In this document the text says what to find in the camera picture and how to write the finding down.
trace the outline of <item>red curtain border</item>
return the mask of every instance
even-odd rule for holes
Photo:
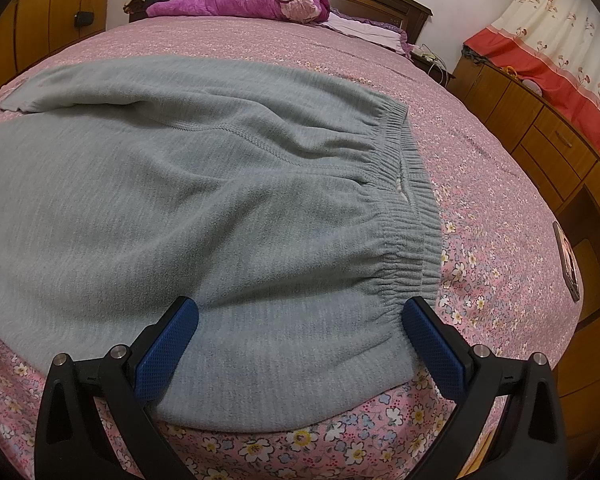
[[[600,97],[583,88],[573,74],[555,66],[551,59],[517,36],[493,27],[478,32],[464,44],[495,66],[512,66],[520,77],[534,81],[547,102],[600,152]]]

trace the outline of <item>silver screw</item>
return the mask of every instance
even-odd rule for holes
[[[533,355],[534,361],[539,364],[540,366],[545,365],[546,364],[546,355],[544,355],[542,352],[536,352]]]
[[[109,355],[114,359],[120,359],[126,355],[126,346],[124,345],[116,345],[110,351]]]
[[[54,357],[53,364],[56,366],[62,366],[66,362],[66,354],[58,354]]]
[[[489,355],[491,355],[491,350],[489,350],[488,346],[476,345],[474,346],[474,354],[476,354],[478,357],[489,357]]]

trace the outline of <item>yellow flower center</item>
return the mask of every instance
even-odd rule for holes
[[[299,446],[306,446],[311,442],[311,435],[308,431],[296,431],[294,442]]]

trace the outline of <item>white curtain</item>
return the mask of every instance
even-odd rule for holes
[[[600,110],[600,13],[591,0],[514,0],[490,28],[544,60]]]

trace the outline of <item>smartphone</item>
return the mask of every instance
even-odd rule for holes
[[[580,289],[578,288],[578,278],[576,277],[576,257],[573,254],[573,249],[571,249],[571,243],[558,222],[554,222],[554,232],[555,238],[558,241],[558,251],[560,252],[564,281],[567,284],[573,301],[580,301]]]

